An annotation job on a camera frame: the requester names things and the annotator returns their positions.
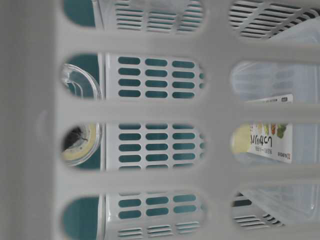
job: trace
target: vent grille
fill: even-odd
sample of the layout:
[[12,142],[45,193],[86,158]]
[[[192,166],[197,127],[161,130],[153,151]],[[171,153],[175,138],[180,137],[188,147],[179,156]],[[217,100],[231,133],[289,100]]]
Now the vent grille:
[[107,167],[120,170],[190,167],[203,158],[206,148],[204,136],[188,124],[127,123],[107,127],[107,133],[117,138],[107,147],[118,149],[113,155],[118,162]]
[[191,234],[197,231],[200,227],[200,223],[197,221],[183,222],[176,224],[175,227],[179,234]]
[[201,68],[190,60],[120,56],[116,64],[121,98],[192,99],[204,87]]
[[196,31],[205,17],[204,8],[199,0],[180,2],[168,10],[137,8],[141,6],[138,1],[114,1],[115,24],[118,30],[134,30],[157,33],[187,34]]
[[143,232],[141,228],[128,228],[118,231],[118,238],[120,240],[143,239]]
[[[109,217],[117,217],[113,219],[116,235],[110,237],[119,240],[191,234],[201,227],[206,212],[202,200],[187,191],[124,192],[110,198],[108,205]],[[123,212],[132,217],[122,217]]]
[[141,216],[156,217],[161,215],[187,214],[200,210],[197,197],[184,193],[168,195],[167,192],[147,193],[131,196],[121,194],[118,201],[118,217],[121,220],[136,219]]
[[241,193],[232,203],[233,221],[244,230],[283,227],[284,224],[267,214]]
[[229,21],[240,36],[269,39],[308,19],[320,16],[320,10],[271,1],[238,0],[230,8]]
[[165,236],[172,236],[172,229],[170,225],[155,225],[150,226],[147,228],[148,237],[155,238],[155,237],[165,237]]

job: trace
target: ventilation slot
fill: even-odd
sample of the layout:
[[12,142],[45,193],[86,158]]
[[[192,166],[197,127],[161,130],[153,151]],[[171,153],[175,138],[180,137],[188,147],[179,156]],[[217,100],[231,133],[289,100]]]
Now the ventilation slot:
[[120,208],[137,207],[141,205],[140,199],[127,199],[119,201]]
[[166,207],[152,208],[152,209],[148,209],[145,212],[145,214],[149,217],[167,215],[168,213],[169,213],[169,209]]
[[120,219],[136,219],[141,217],[141,211],[132,210],[132,211],[121,211],[119,212]]
[[165,236],[173,235],[170,225],[150,226],[147,228],[147,232],[148,232],[149,238],[165,237]]
[[179,234],[191,234],[197,231],[200,227],[200,223],[197,221],[184,222],[176,224],[175,227]]
[[118,231],[118,238],[120,240],[142,239],[143,232],[141,228],[123,229]]
[[147,198],[145,202],[148,205],[167,204],[169,202],[169,198],[166,196],[150,197]]

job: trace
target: teal surface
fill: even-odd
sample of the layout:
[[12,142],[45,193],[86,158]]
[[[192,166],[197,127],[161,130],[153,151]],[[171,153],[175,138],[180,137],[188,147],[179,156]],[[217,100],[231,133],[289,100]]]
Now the teal surface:
[[98,197],[84,197],[73,201],[64,211],[65,233],[76,240],[95,240],[98,227]]
[[94,10],[91,0],[64,0],[65,15],[75,24],[95,27]]

